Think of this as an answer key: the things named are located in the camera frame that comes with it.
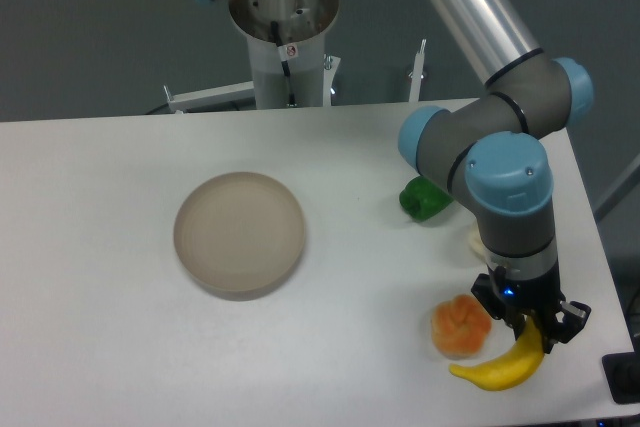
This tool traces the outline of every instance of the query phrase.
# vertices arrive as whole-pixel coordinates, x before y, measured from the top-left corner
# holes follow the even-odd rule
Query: cable
[[[185,113],[206,114],[209,112],[228,112],[232,110],[240,110],[240,106],[235,100],[230,100],[229,102],[225,102],[223,104],[206,105],[204,107],[194,107],[192,109],[186,109]]]
[[[273,39],[276,41],[276,47],[280,49],[280,47],[284,46],[282,42],[282,38],[280,37],[280,31],[278,23],[274,20],[271,22],[271,35],[273,35]],[[291,70],[289,70],[289,62],[286,57],[280,57],[282,64],[282,72],[284,72],[284,76],[287,79],[287,88],[289,89],[289,106],[296,107],[298,104],[296,102],[296,96],[293,93],[293,86],[291,85]]]
[[[632,315],[638,315],[638,313],[631,313],[631,310],[633,309],[633,305],[635,304],[636,300],[638,299],[638,296],[640,295],[640,287],[638,287],[636,289],[636,291],[633,293],[633,296],[631,297],[631,300],[629,301],[629,304],[627,305],[626,310],[624,311],[624,318],[625,320],[628,320],[630,316]]]
[[[168,103],[165,103],[165,104],[162,104],[162,105],[161,105],[161,106],[159,106],[159,107],[156,107],[155,109],[151,109],[149,112],[147,112],[147,113],[146,113],[146,114],[144,114],[144,115],[153,115],[153,114],[155,114],[155,113],[157,113],[157,112],[160,112],[162,109],[168,109],[168,108],[169,108],[169,104],[168,104]]]

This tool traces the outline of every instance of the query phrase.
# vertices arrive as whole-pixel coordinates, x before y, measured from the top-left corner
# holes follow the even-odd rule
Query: orange
[[[447,357],[477,354],[491,331],[491,317],[475,297],[458,295],[436,307],[431,317],[431,339]]]

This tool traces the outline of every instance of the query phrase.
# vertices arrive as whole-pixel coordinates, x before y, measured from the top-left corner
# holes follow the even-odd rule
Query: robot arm
[[[589,110],[591,80],[572,60],[549,59],[507,0],[432,2],[488,94],[454,113],[437,108],[416,111],[403,125],[399,148],[421,175],[477,217],[488,274],[478,277],[472,292],[516,336],[524,315],[531,316],[549,353],[555,343],[568,342],[584,327],[590,308],[566,302],[560,290],[553,180],[538,139],[578,121]],[[231,4],[232,17],[245,34],[276,45],[279,36],[300,46],[321,38],[337,13],[337,0]],[[320,74],[322,53],[316,53]],[[276,64],[282,60],[274,58]],[[282,62],[286,76],[290,69]],[[252,69],[252,74],[256,87],[283,81],[271,76],[269,82],[256,82],[261,72]],[[320,93],[322,77],[318,79],[296,79],[294,72],[288,77],[289,96],[294,87],[297,93]],[[287,89],[281,87],[261,96],[256,90],[257,104],[259,97],[268,100],[264,104],[287,104],[282,100]],[[310,96],[301,105],[314,102],[320,104]]]
[[[488,274],[473,294],[516,336],[524,315],[533,317],[549,353],[582,330],[591,309],[560,290],[553,180],[537,139],[588,111],[591,81],[572,60],[549,59],[507,0],[432,2],[488,95],[455,113],[416,111],[399,148],[477,217]]]

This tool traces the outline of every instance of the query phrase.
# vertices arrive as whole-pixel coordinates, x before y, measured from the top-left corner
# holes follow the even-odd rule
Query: gray floor
[[[587,67],[597,102],[571,129],[595,201],[640,153],[640,0],[511,0],[552,56]],[[0,121],[138,115],[174,93],[249,79],[224,1],[0,0]],[[341,0],[328,50],[341,104],[406,99],[405,71],[427,39],[423,99],[482,86],[427,0]],[[640,285],[636,188],[600,225],[623,303]]]

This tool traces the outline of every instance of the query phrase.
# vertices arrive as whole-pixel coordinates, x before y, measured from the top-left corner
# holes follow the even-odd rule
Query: silver metal tube
[[[169,94],[167,95],[167,103],[169,104],[169,109],[175,112],[176,110],[211,107],[236,100],[248,100],[253,99],[253,97],[253,82],[243,82],[241,84],[225,85],[223,87],[198,90],[186,94]]]
[[[483,83],[539,47],[508,0],[431,0]]]

